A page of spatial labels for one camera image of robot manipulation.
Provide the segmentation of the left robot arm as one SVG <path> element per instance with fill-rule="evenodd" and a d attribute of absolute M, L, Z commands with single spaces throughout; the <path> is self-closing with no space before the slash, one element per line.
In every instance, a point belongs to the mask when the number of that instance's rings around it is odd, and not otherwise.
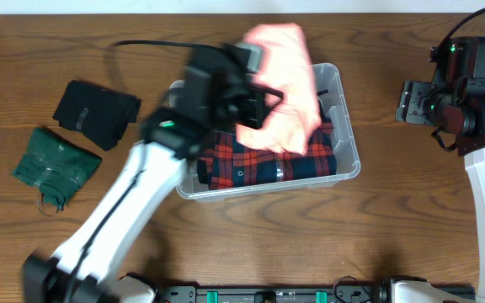
<path fill-rule="evenodd" d="M 133 243 L 166 196 L 184 179 L 217 131 L 235 125 L 260 129 L 274 89 L 253 81 L 263 46 L 240 42 L 192 45 L 184 83 L 168 90 L 169 106 L 156 109 L 141 139 L 85 223 L 50 258 L 29 256 L 22 267 L 28 302 L 152 302 L 147 283 L 118 275 Z"/>

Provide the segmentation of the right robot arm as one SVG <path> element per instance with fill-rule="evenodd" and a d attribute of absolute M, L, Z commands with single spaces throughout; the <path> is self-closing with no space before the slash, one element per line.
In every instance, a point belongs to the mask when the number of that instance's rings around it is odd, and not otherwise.
<path fill-rule="evenodd" d="M 432 137 L 465 163 L 479 250 L 477 302 L 485 302 L 485 37 L 446 38 L 430 52 L 429 82 L 406 81 L 396 119 L 433 127 Z"/>

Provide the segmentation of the pink cloth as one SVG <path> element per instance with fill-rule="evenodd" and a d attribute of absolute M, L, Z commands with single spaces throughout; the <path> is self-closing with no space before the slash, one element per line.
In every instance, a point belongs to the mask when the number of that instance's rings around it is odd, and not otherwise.
<path fill-rule="evenodd" d="M 253 82 L 284 94 L 282 100 L 266 96 L 273 108 L 263 127 L 236 126 L 237 142 L 254 150 L 305 155 L 311 134 L 322 123 L 306 38 L 297 24 L 260 24 L 244 41 L 265 51 Z"/>

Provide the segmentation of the black cloth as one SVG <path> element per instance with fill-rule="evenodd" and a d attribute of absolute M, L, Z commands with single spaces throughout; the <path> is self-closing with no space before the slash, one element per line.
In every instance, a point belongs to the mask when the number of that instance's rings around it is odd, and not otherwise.
<path fill-rule="evenodd" d="M 136 123 L 141 100 L 95 83 L 72 80 L 53 119 L 67 130 L 82 133 L 104 151 L 114 148 L 129 123 Z"/>

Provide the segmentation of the green cloth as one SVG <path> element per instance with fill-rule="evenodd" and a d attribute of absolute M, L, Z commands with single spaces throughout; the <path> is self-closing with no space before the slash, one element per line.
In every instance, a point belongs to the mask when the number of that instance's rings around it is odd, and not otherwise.
<path fill-rule="evenodd" d="M 38 127 L 33 130 L 12 175 L 40 191 L 37 206 L 41 214 L 45 213 L 45 205 L 60 212 L 95 174 L 101 162 L 102 158 L 96 154 Z"/>

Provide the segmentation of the red plaid cloth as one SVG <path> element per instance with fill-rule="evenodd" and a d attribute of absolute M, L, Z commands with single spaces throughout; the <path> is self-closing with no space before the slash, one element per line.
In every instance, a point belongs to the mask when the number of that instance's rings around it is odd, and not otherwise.
<path fill-rule="evenodd" d="M 234 135 L 216 132 L 214 146 L 197 161 L 198 179 L 216 190 L 334 175 L 332 131 L 332 122 L 323 121 L 310 136 L 304 156 L 250 149 Z"/>

